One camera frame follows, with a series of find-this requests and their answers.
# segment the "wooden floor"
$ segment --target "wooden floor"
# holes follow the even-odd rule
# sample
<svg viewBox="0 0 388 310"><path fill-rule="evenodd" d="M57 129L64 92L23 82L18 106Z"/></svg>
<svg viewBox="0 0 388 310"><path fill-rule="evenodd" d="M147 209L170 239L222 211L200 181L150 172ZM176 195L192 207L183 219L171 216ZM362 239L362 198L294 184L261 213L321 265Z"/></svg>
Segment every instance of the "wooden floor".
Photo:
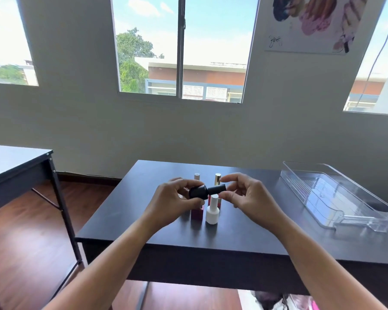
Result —
<svg viewBox="0 0 388 310"><path fill-rule="evenodd" d="M55 201L50 183L36 189ZM62 183L75 232L113 190L110 186ZM33 192L0 209L0 310L41 309L74 262L62 218ZM143 283L126 281L114 310L135 309ZM150 309L241 310L236 290L151 283L144 303Z"/></svg>

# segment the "poster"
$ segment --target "poster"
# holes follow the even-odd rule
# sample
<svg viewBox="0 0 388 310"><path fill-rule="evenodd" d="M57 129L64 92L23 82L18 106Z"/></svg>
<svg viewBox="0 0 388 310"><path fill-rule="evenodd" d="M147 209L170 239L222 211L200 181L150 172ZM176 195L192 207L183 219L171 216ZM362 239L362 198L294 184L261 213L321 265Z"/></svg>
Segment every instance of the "poster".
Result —
<svg viewBox="0 0 388 310"><path fill-rule="evenodd" d="M346 54L367 0L273 0L266 50Z"/></svg>

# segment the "black table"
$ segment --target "black table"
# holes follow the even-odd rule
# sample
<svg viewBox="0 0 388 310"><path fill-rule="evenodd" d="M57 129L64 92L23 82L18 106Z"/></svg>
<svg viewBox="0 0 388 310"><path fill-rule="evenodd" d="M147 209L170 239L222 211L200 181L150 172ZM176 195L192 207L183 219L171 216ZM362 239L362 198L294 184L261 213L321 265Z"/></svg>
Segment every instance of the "black table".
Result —
<svg viewBox="0 0 388 310"><path fill-rule="evenodd" d="M0 146L0 208L28 190L32 190L60 211L66 226L76 261L69 267L65 278L58 283L52 295L53 298L62 288L70 274L82 263L82 258L78 244L74 239L75 234L62 196L62 190L52 160L52 153L52 150L47 149ZM53 203L34 189L35 186L45 180L51 181L58 204Z"/></svg>
<svg viewBox="0 0 388 310"><path fill-rule="evenodd" d="M261 180L284 212L377 298L388 301L388 233L322 228L280 178L280 171L138 161L94 213L76 240L92 262L144 211L156 187L173 177L212 186L215 173L243 172ZM225 201L217 225L183 215L143 247L129 279L308 294L274 235Z"/></svg>

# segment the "gold cap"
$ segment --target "gold cap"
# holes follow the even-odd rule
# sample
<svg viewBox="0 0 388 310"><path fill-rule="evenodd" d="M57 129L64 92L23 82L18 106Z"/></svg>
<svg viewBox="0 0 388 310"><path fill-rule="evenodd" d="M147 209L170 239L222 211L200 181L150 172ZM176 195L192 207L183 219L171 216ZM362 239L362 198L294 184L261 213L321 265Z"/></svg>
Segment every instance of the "gold cap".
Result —
<svg viewBox="0 0 388 310"><path fill-rule="evenodd" d="M214 179L214 186L217 186L220 184L220 178L221 178L221 174L216 173L216 178Z"/></svg>

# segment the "acrylic organizer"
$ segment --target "acrylic organizer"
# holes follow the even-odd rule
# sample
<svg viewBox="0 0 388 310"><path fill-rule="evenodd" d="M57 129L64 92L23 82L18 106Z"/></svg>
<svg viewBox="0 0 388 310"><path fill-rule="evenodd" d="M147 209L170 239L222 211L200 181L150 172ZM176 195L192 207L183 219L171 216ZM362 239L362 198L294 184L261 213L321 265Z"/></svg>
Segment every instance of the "acrylic organizer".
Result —
<svg viewBox="0 0 388 310"><path fill-rule="evenodd" d="M388 203L333 167L285 161L280 176L322 227L388 231Z"/></svg>

